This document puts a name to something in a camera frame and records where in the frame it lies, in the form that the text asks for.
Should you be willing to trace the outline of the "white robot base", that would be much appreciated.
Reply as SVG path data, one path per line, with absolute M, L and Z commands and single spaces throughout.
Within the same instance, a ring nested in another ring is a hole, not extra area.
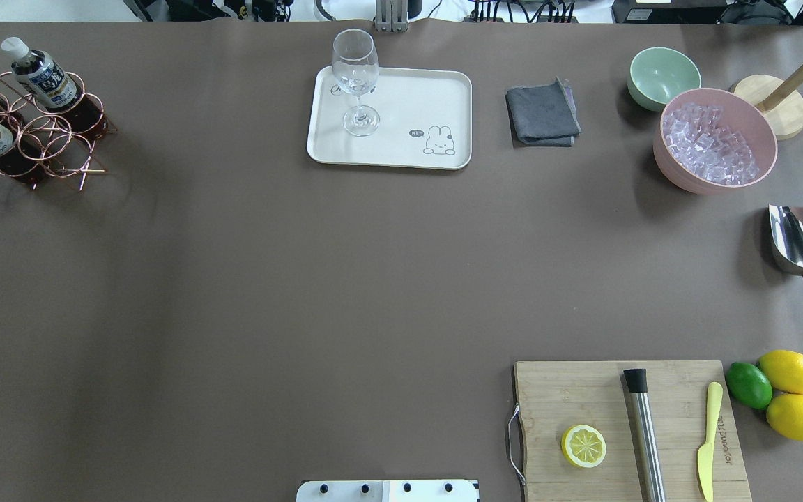
M 310 480 L 296 501 L 479 501 L 476 480 Z

